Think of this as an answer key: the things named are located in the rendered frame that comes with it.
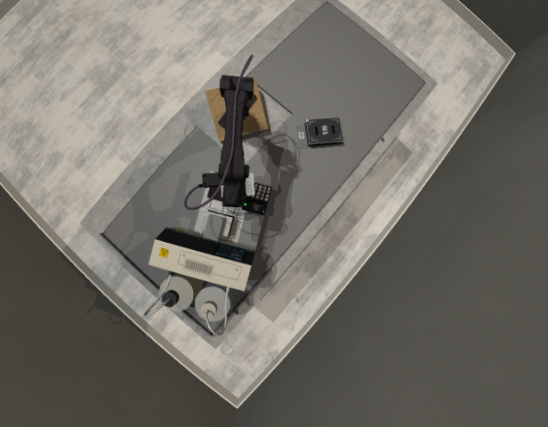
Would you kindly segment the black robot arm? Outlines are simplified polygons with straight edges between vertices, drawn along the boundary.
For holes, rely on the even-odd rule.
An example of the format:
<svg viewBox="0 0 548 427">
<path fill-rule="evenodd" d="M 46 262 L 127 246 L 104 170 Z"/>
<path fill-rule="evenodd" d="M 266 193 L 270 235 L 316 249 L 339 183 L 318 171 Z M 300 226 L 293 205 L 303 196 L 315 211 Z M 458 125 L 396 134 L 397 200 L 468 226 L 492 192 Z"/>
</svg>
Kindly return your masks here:
<svg viewBox="0 0 548 427">
<path fill-rule="evenodd" d="M 256 100 L 256 95 L 253 94 L 254 78 L 250 77 L 249 79 L 249 77 L 242 77 L 239 90 L 236 91 L 238 79 L 239 77 L 235 76 L 222 75 L 221 77 L 220 92 L 222 97 L 224 93 L 226 106 L 226 112 L 218 122 L 218 124 L 225 129 L 221 163 L 219 163 L 218 173 L 202 173 L 204 188 L 219 187 L 222 182 L 223 175 L 226 172 L 230 156 L 232 156 L 230 169 L 224 183 L 222 184 L 222 206 L 227 207 L 240 207 L 240 184 L 243 180 L 249 177 L 249 165 L 245 165 L 244 159 L 242 129 L 243 120 L 245 120 L 245 116 L 248 117 L 249 108 Z M 247 104 L 248 102 L 249 104 Z M 245 176 L 244 170 L 246 171 Z"/>
</svg>

